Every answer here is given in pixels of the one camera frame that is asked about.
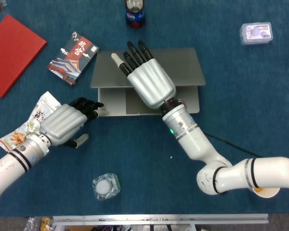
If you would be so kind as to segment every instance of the plastic container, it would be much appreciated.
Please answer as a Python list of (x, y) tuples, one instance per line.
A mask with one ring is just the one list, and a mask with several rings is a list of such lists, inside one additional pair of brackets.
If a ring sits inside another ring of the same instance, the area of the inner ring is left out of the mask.
[(240, 29), (243, 45), (263, 44), (273, 40), (271, 23), (245, 23)]

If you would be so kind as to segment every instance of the blue table mat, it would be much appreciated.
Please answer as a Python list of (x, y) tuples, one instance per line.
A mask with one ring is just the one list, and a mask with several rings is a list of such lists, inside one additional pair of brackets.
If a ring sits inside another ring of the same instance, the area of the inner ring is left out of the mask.
[[(289, 157), (289, 0), (148, 0), (140, 29), (126, 25), (123, 0), (7, 3), (0, 21), (9, 13), (48, 44), (0, 99), (0, 137), (25, 122), (46, 91), (61, 103), (97, 99), (90, 89), (94, 62), (73, 87), (47, 70), (77, 31), (102, 50), (126, 49), (126, 41), (138, 39), (152, 49), (194, 47), (207, 83), (193, 115), (203, 131), (263, 156)], [(253, 22), (271, 22), (273, 42), (242, 46), (239, 29)], [(98, 118), (83, 131), (90, 135), (83, 146), (51, 148), (3, 193), (0, 216), (289, 212), (289, 189), (272, 199), (248, 189), (201, 192), (196, 174), (204, 163), (188, 158), (159, 116)], [(233, 164), (251, 158), (210, 140)], [(107, 172), (117, 174), (121, 193), (100, 202), (92, 179)]]

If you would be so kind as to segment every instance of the red notebook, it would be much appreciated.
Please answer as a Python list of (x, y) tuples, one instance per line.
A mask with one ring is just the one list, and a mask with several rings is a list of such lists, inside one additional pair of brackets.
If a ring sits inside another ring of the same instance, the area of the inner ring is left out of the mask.
[(0, 22), (0, 97), (3, 98), (46, 41), (10, 15)]

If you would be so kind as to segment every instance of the white robotic arm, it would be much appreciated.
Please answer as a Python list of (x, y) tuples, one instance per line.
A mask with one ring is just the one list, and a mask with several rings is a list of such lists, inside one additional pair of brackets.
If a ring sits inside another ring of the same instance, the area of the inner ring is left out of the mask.
[(27, 134), (26, 140), (0, 159), (0, 195), (21, 175), (32, 168), (48, 152), (50, 146), (66, 145), (77, 148), (88, 138), (87, 134), (77, 140), (72, 136), (99, 116), (96, 111), (102, 103), (78, 98), (64, 104), (40, 125), (40, 135)]
[(117, 54), (111, 56), (144, 103), (161, 109), (162, 119), (193, 160), (206, 165), (197, 174), (197, 184), (206, 194), (215, 195), (238, 188), (289, 188), (289, 159), (285, 157), (246, 159), (232, 166), (218, 154), (207, 137), (187, 112), (181, 100), (175, 99), (175, 86), (167, 73), (140, 40), (138, 45), (145, 59), (129, 41), (128, 47), (135, 57), (125, 52), (124, 58), (131, 69)]

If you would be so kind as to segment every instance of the chinese characters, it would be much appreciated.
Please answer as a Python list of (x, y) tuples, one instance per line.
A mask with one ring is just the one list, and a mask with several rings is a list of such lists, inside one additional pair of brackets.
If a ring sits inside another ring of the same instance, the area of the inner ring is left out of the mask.
[(85, 50), (85, 45), (86, 45), (86, 42), (85, 41), (80, 41), (78, 43), (79, 47), (75, 49), (75, 55), (79, 55), (80, 53), (84, 52)]
[(65, 54), (65, 55), (68, 55), (68, 52), (64, 49), (64, 48), (61, 48), (60, 51)]
[(37, 111), (33, 117), (36, 118), (40, 123), (45, 119), (44, 112), (42, 111)]
[(76, 33), (76, 31), (74, 31), (74, 33), (72, 34), (72, 38), (74, 39), (74, 41), (78, 41), (79, 40), (79, 38), (77, 38), (77, 33)]

